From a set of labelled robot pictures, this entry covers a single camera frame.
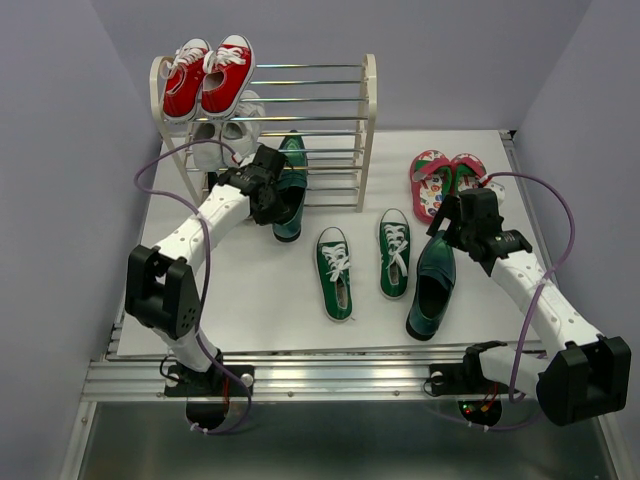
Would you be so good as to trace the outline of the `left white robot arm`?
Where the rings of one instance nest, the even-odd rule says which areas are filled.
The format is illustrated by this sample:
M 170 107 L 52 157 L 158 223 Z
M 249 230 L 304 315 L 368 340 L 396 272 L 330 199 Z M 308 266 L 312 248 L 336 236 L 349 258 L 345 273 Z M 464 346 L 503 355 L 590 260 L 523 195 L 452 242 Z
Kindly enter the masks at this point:
M 285 217 L 278 180 L 286 162 L 260 146 L 252 160 L 225 171 L 200 206 L 185 201 L 191 214 L 172 234 L 129 254 L 125 310 L 174 354 L 177 372 L 164 377 L 182 396 L 213 396 L 237 378 L 200 327 L 208 288 L 197 286 L 196 273 L 212 271 L 213 249 L 246 219 L 270 225 Z

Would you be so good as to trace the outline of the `green canvas sneaker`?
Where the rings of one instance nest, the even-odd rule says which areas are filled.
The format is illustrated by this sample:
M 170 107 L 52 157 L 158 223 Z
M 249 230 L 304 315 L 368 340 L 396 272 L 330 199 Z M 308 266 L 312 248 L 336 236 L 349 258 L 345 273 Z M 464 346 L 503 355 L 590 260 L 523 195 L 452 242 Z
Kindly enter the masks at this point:
M 379 285 L 384 296 L 402 297 L 408 286 L 411 254 L 411 233 L 404 213 L 396 208 L 387 209 L 377 227 L 380 252 Z
M 326 314 L 333 322 L 346 322 L 353 311 L 351 255 L 347 238 L 340 228 L 327 227 L 320 233 L 314 260 Z

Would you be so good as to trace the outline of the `dark green loafer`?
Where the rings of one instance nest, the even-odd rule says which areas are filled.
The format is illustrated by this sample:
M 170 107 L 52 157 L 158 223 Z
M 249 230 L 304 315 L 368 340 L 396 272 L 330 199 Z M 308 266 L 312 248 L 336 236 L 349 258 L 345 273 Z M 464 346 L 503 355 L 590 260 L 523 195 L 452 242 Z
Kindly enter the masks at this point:
M 282 172 L 278 191 L 287 207 L 287 212 L 279 223 L 272 225 L 274 237 L 284 243 L 297 240 L 302 231 L 304 202 L 308 186 L 308 160 L 302 137 L 291 130 L 279 146 L 284 151 L 290 170 Z
M 453 249 L 439 230 L 422 250 L 416 267 L 416 286 L 406 320 L 407 333 L 428 341 L 437 333 L 456 284 Z

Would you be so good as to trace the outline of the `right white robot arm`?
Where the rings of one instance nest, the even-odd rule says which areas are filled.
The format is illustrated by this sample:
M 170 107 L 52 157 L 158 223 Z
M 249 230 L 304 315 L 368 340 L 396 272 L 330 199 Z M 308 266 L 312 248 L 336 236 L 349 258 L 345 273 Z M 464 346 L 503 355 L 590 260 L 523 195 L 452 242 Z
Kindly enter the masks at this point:
M 474 344 L 455 364 L 436 365 L 436 396 L 469 397 L 494 384 L 538 401 L 557 426 L 622 410 L 626 405 L 631 349 L 585 320 L 545 278 L 532 246 L 517 230 L 505 230 L 497 195 L 486 188 L 447 196 L 428 229 L 449 222 L 443 240 L 465 252 L 530 321 L 545 357 L 521 355 L 501 341 Z

